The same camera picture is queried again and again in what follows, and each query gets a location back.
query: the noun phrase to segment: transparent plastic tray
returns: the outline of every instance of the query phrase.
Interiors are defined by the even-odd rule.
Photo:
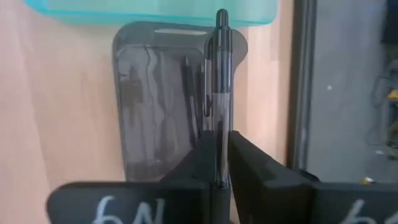
[[[134,21],[213,26],[217,10],[229,12],[233,27],[272,22],[277,0],[24,0],[36,11],[72,23]]]

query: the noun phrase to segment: light wood panel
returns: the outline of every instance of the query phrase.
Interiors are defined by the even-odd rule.
[[[292,45],[293,0],[279,1],[266,26],[242,30],[249,53],[235,78],[235,129],[284,164]]]
[[[293,1],[282,2],[273,24],[243,30],[249,55],[235,80],[236,129],[279,161],[290,51],[281,35],[289,35],[284,4]],[[110,58],[118,29],[62,24],[2,0],[1,224],[46,223],[45,198],[65,182],[123,180]]]

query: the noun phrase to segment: black pen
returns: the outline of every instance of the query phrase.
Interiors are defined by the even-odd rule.
[[[232,30],[228,12],[217,12],[216,28],[211,40],[212,96],[211,116],[216,136],[216,181],[219,187],[229,187],[228,138],[232,129]]]
[[[191,116],[191,124],[192,124],[192,132],[193,132],[193,141],[195,146],[197,146],[197,141],[200,137],[199,133],[199,125],[198,125],[198,115],[197,115],[197,94],[195,88],[195,77],[193,76],[192,66],[189,62],[187,56],[184,58],[184,75],[186,80],[187,93],[189,98],[190,105],[190,116]]]

